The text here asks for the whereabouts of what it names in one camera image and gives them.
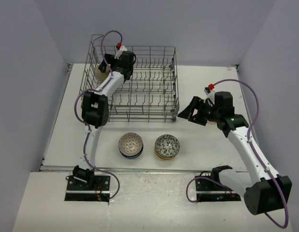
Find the beige bowl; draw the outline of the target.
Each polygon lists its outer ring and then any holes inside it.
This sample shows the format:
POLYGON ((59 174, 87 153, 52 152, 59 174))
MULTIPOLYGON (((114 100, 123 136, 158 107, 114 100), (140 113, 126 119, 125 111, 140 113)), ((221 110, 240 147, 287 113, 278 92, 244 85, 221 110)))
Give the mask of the beige bowl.
POLYGON ((100 66, 97 66, 95 68, 95 78, 99 81, 99 82, 103 82, 109 75, 110 72, 110 68, 107 67, 105 72, 101 72, 101 70, 99 69, 100 66))
POLYGON ((216 122, 211 122, 211 121, 207 121, 207 126, 217 126, 217 123, 216 122))

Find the blue white floral bowl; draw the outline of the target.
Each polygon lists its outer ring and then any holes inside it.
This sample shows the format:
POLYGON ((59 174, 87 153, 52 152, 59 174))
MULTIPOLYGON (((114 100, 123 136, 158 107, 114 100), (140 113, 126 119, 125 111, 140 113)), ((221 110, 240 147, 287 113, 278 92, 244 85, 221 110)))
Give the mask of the blue white floral bowl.
POLYGON ((139 156, 141 155, 142 151, 140 151, 140 152, 137 153, 136 155, 126 155, 126 154, 124 154, 124 153, 122 153, 122 152, 120 152, 120 153, 121 153, 121 155, 122 155, 123 157, 125 157, 125 158, 127 158, 127 159, 135 159, 135 158, 137 158, 137 157, 139 157, 139 156))

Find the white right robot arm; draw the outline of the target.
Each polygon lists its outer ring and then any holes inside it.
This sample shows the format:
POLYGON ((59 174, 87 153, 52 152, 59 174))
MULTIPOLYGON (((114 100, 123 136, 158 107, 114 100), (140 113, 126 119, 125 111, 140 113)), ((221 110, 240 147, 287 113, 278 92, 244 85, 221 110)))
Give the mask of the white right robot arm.
POLYGON ((236 148, 249 173, 245 178, 228 165, 219 166, 212 169, 210 177, 199 176, 201 183, 210 181, 216 190, 228 188, 236 192, 252 215, 286 209, 292 182, 288 176, 279 174, 248 134, 249 125, 242 115, 235 113, 230 92, 217 92, 210 100, 195 96, 178 117, 202 126, 209 121, 216 123, 236 148))

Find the beige front bowl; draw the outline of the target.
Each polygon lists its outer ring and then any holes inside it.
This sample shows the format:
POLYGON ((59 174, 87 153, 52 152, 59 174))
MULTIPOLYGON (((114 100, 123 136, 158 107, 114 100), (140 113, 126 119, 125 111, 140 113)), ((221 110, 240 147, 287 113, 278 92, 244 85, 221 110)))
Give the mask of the beige front bowl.
POLYGON ((211 122, 211 121, 207 121, 207 126, 217 126, 217 123, 216 122, 211 122))

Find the pink patterned bowl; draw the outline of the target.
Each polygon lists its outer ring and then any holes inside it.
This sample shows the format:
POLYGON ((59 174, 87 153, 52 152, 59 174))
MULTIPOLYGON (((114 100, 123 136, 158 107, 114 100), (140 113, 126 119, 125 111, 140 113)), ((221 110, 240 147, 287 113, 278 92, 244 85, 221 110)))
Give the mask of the pink patterned bowl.
POLYGON ((180 151, 180 142, 173 135, 163 134, 156 139, 154 150, 156 155, 162 157, 177 156, 180 151))

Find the brown lattice pattern bowl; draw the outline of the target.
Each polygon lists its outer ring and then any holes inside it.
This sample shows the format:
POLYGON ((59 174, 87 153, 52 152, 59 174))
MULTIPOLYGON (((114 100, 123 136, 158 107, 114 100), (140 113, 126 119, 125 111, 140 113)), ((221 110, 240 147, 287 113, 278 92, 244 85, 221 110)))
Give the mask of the brown lattice pattern bowl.
POLYGON ((126 155, 136 155, 143 149, 143 141, 139 134, 125 133, 118 141, 119 151, 126 155))

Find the yellow teal flower bowl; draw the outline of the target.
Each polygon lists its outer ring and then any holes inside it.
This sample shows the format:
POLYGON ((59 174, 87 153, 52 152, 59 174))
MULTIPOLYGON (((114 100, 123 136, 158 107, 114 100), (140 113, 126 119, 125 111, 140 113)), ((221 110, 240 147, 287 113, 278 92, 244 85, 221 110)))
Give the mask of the yellow teal flower bowl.
POLYGON ((173 160, 174 158, 176 158, 176 156, 173 156, 173 157, 162 157, 162 156, 159 156, 159 155, 156 155, 159 159, 161 160, 173 160))

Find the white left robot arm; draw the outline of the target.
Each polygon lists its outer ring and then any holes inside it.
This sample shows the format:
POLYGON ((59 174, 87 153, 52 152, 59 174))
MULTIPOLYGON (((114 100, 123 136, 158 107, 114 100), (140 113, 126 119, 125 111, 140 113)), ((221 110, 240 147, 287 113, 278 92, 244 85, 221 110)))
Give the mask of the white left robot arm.
POLYGON ((87 126, 83 145, 83 156, 73 170, 73 177, 85 190, 94 187, 95 154, 101 130, 109 120, 109 98, 133 74, 136 55, 132 51, 119 51, 116 55, 105 54, 103 62, 97 67, 98 74, 107 77, 97 88, 83 90, 74 103, 76 118, 87 126))

